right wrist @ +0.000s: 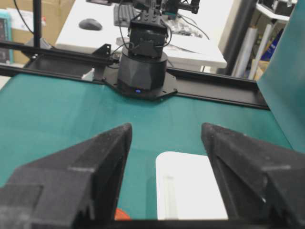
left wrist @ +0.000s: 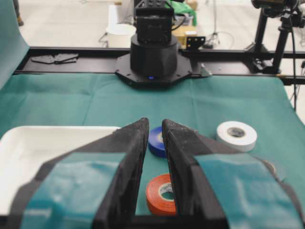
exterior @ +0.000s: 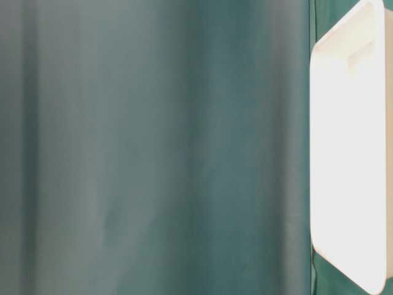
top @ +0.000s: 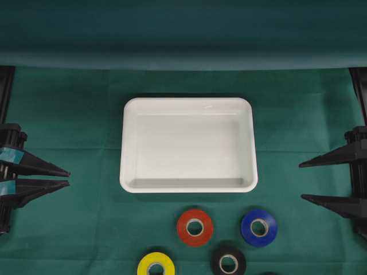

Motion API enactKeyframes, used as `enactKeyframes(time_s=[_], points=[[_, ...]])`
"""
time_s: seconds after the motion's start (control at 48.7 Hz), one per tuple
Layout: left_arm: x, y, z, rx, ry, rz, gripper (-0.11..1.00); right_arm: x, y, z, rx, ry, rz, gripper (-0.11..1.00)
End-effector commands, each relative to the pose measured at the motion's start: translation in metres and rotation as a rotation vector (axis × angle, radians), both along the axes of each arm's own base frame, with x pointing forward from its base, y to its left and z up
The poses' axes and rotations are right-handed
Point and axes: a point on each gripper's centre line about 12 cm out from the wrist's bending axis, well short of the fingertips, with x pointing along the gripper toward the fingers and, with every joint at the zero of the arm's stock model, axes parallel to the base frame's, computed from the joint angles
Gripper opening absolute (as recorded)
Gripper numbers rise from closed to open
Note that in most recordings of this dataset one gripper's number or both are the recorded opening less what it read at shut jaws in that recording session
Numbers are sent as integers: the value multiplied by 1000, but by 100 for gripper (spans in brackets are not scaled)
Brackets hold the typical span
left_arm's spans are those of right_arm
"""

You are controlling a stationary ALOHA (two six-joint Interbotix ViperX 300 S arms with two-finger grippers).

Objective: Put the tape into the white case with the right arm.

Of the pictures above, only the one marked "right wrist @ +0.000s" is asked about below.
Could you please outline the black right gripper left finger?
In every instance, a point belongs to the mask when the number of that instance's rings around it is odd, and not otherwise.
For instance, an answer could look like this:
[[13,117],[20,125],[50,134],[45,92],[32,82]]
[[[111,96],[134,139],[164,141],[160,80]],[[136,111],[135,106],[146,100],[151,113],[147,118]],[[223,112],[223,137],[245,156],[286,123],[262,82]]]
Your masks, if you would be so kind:
[[16,168],[0,189],[3,229],[80,229],[115,218],[132,125]]

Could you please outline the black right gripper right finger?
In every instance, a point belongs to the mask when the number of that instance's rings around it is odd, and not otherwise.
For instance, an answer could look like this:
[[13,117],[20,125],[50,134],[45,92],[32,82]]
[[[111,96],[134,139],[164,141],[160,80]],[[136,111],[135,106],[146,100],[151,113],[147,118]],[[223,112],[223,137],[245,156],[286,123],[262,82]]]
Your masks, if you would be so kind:
[[211,123],[201,139],[228,215],[222,227],[304,228],[303,153]]

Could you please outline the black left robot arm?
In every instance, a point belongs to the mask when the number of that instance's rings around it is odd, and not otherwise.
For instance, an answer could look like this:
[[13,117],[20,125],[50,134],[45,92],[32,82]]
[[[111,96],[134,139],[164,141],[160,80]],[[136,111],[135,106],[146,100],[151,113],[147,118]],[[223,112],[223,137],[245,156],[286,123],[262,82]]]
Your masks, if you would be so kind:
[[[176,93],[166,72],[169,44],[159,9],[165,4],[135,0],[141,14],[129,26],[117,72],[105,79],[125,95],[156,99]],[[26,163],[0,189],[3,229],[78,229],[114,219],[132,126],[120,125],[56,153]]]

